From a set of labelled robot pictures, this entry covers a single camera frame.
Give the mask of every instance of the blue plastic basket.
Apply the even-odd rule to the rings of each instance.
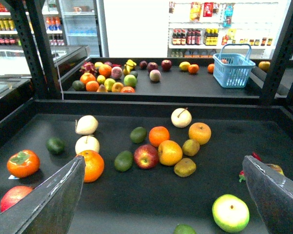
[[[229,45],[247,45],[249,47],[246,56],[234,53],[223,53],[223,49]],[[224,88],[244,88],[248,82],[255,63],[250,60],[251,46],[249,44],[226,44],[219,54],[214,54],[215,60],[214,77]]]

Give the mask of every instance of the fruit stem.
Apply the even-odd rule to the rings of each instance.
[[[184,109],[183,111],[185,111],[185,110],[187,110],[187,109],[188,109],[188,108]],[[182,112],[183,112],[183,111],[182,111]],[[180,112],[180,114],[177,115],[178,118],[179,118],[179,116],[181,115],[182,112]]]

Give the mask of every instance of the fruit leaf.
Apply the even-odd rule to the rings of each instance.
[[[10,159],[11,162],[16,163],[17,165],[22,165],[29,158],[29,154],[20,151],[16,157]]]

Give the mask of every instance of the basket handle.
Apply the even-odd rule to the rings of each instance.
[[[223,46],[223,48],[221,48],[221,51],[219,53],[219,59],[221,59],[221,54],[223,52],[223,49],[227,46],[227,45],[247,45],[249,47],[249,50],[247,51],[246,53],[246,56],[245,56],[245,59],[247,61],[250,61],[250,56],[251,56],[251,52],[252,52],[252,48],[251,48],[251,45],[250,44],[247,44],[247,43],[242,43],[242,44],[226,44]]]

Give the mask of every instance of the white wall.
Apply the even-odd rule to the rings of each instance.
[[[109,56],[167,57],[169,1],[104,0]]]

